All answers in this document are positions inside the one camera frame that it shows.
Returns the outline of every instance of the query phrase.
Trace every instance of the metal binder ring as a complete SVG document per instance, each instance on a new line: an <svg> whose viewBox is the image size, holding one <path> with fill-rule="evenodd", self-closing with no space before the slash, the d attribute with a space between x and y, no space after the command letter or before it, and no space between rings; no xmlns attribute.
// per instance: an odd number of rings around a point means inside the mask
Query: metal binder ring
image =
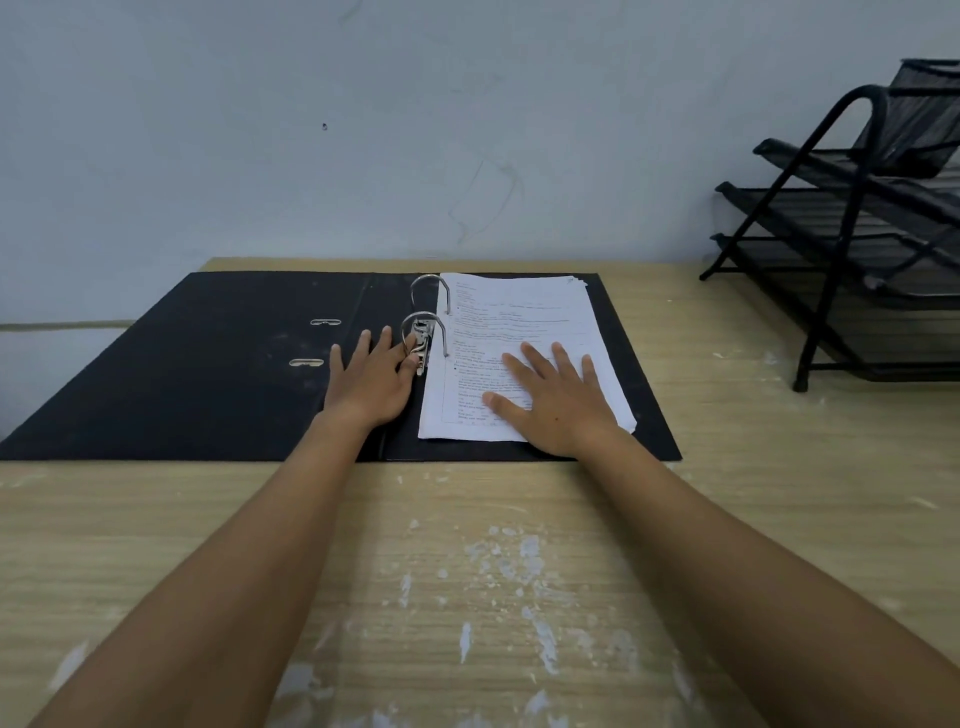
<svg viewBox="0 0 960 728"><path fill-rule="evenodd" d="M444 288L446 289L446 315L449 316L450 315L450 286L446 284L446 281L442 276L438 276L436 273L424 273L422 276L418 276L416 279L414 279L414 282L410 284L410 303L412 303L414 306L417 305L417 302L414 300L414 286L417 285L423 279L437 279L440 283L444 285Z"/></svg>
<svg viewBox="0 0 960 728"><path fill-rule="evenodd" d="M446 327L444 326L444 322L440 320L440 317L437 314L433 313L432 311L416 311L415 313L412 313L409 316L407 316L405 319L403 319L403 323L400 324L400 336L403 337L403 350L407 352L408 356L410 355L410 350L407 349L407 322L414 321L415 319L418 319L421 317L432 319L433 321L436 321L438 324L440 324L440 334L444 339L444 356L450 356L450 354L446 350Z"/></svg>

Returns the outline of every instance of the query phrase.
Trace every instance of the hand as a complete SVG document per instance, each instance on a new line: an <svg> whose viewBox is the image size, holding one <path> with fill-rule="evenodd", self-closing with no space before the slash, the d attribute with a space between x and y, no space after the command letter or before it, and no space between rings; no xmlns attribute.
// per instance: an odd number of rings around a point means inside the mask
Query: hand
<svg viewBox="0 0 960 728"><path fill-rule="evenodd" d="M324 413L367 431L400 414L410 399L410 386L419 362L416 354L406 355L402 342L391 347L393 340L390 327L384 327L371 351L371 333L364 331L345 369L340 346L334 344L330 348L330 383ZM412 347L413 343L411 334L407 345Z"/></svg>
<svg viewBox="0 0 960 728"><path fill-rule="evenodd" d="M591 437L618 425L600 391L589 355L583 359L581 380L564 348L554 343L552 349L559 371L526 342L520 350L533 369L508 353L503 355L507 369L533 398L533 409L518 407L494 392L484 393L483 401L534 447L551 455L580 459Z"/></svg>

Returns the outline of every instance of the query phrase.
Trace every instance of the stack of papers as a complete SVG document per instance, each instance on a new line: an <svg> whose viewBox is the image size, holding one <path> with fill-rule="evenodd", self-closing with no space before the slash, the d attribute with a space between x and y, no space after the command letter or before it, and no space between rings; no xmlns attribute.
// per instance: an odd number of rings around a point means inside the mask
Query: stack of papers
<svg viewBox="0 0 960 728"><path fill-rule="evenodd" d="M530 395L516 382L501 356L509 352L526 363L520 352L532 344L556 366L550 346L559 341L583 375L581 360L593 359L600 388L628 432L636 420L613 372L600 335L587 285L573 276L529 279L488 279L463 273L443 273L450 286L451 309L438 286L437 315L446 326L449 357L444 357L440 327L434 331L427 360L426 385L420 411L421 439L495 442L525 438L494 415L481 401L484 392L497 392L526 409Z"/></svg>

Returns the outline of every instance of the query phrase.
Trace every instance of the wall stain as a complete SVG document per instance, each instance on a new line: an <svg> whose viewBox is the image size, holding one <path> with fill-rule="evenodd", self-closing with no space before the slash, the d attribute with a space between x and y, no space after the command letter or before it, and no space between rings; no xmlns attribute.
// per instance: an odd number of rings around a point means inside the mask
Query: wall stain
<svg viewBox="0 0 960 728"><path fill-rule="evenodd" d="M356 0L356 2L353 3L353 6L347 12L337 18L337 22L340 24L340 27L347 25L362 9L363 0Z"/></svg>
<svg viewBox="0 0 960 728"><path fill-rule="evenodd" d="M495 215L489 221L487 221L487 223L484 224L482 228L480 228L477 231L470 232L467 224L464 223L462 220L460 220L456 216L455 210L457 208L457 205L459 205L463 200L467 198L467 195L469 194L470 190L473 188L473 184L476 182L477 177L479 177L480 175L480 170L483 169L483 165L488 161L490 162L490 164L496 167L497 171L500 172L500 174L504 175L508 180L510 180L510 189L507 190L507 195L504 197L503 202L500 204L500 209L497 210ZM473 173L473 179L471 179L470 184L467 185L467 190L460 197L460 199L457 200L457 202L454 203L450 207L450 209L446 212L447 217L449 217L453 222L455 222L460 227L460 237L457 239L456 244L458 246L463 245L471 238L476 237L477 235L485 232L493 223L496 222L497 218L499 218L500 215L503 214L503 210L507 208L507 205L513 199L514 194L518 190L520 192L520 195L522 196L524 193L523 178L520 176L519 172L517 172L516 168L509 161L504 162L502 164L498 164L497 162L490 161L489 159L486 159L486 158L481 159L480 164L477 166L477 171Z"/></svg>

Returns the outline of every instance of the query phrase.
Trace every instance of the desk surface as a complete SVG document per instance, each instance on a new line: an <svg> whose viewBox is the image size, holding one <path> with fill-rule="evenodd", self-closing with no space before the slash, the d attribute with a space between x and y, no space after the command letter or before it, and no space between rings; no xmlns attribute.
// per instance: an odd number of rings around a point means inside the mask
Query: desk surface
<svg viewBox="0 0 960 728"><path fill-rule="evenodd" d="M676 472L960 660L957 385L815 373L795 394L797 329L748 281L701 283L689 266L225 258L204 269L598 271L684 453ZM0 463L0 727L23 725L64 657L100 641L274 468ZM531 537L545 561L536 588L520 555ZM357 466L293 662L333 690L278 701L277 725L754 722L574 464Z"/></svg>

